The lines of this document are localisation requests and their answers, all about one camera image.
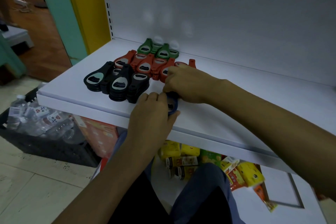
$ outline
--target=red bottle opener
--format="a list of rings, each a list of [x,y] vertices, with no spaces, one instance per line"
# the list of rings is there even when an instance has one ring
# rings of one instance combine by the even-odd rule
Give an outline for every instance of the red bottle opener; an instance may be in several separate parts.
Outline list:
[[[139,63],[136,70],[139,73],[148,74],[148,76],[151,77],[152,76],[151,71],[152,71],[153,59],[154,59],[154,55],[151,54],[151,53],[148,54],[147,57]]]
[[[163,83],[166,81],[166,78],[168,76],[168,68],[171,66],[174,66],[174,62],[175,62],[175,59],[170,58],[168,62],[164,66],[161,67],[160,81],[162,81]]]
[[[180,64],[188,65],[187,63],[181,62],[181,61],[176,61],[174,66],[178,67]]]
[[[133,56],[137,53],[135,50],[129,51],[126,55],[114,60],[114,66],[116,68],[123,68],[125,64],[131,63]]]
[[[130,64],[134,71],[137,69],[137,66],[140,64],[140,62],[146,57],[147,55],[145,54],[136,54],[134,56],[133,61]]]
[[[189,65],[190,67],[193,67],[193,68],[196,68],[196,65],[195,65],[195,60],[194,59],[190,59],[189,60]]]
[[[159,74],[160,74],[160,69],[163,65],[167,63],[167,60],[165,59],[160,59],[156,58],[153,61],[153,66],[152,66],[152,79],[155,81],[159,80]]]

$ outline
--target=wooden floor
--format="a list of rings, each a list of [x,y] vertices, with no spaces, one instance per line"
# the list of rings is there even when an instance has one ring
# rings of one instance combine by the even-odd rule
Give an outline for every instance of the wooden floor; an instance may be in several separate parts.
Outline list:
[[[7,2],[12,8],[20,8],[13,0]],[[21,13],[14,9],[10,11],[13,21],[28,30],[35,45],[19,57],[26,65],[28,75],[49,82],[69,69],[71,63],[49,10],[33,5],[30,8],[32,13]]]

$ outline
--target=yellow pillar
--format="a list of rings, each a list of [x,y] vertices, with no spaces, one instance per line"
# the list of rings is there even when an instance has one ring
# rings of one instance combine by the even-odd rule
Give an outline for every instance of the yellow pillar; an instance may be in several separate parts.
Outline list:
[[[87,53],[111,40],[104,0],[71,0]]]

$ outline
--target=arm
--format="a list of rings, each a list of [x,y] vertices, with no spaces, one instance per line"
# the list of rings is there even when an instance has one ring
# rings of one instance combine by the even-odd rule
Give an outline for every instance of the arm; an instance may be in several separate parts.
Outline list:
[[[131,113],[123,145],[53,224],[106,224],[128,188],[166,140],[178,115],[176,112],[168,117],[166,94],[141,95]]]
[[[187,102],[207,103],[226,113],[309,184],[336,201],[336,136],[228,80],[186,65],[170,67],[168,75],[164,92],[175,91]]]

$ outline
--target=blue bottle opener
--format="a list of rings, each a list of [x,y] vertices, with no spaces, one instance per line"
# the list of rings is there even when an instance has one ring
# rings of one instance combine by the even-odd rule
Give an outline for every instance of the blue bottle opener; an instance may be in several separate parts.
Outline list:
[[[168,115],[171,115],[177,111],[177,107],[178,107],[177,100],[179,98],[179,95],[174,91],[167,92],[166,95],[167,95],[167,103],[168,103]]]

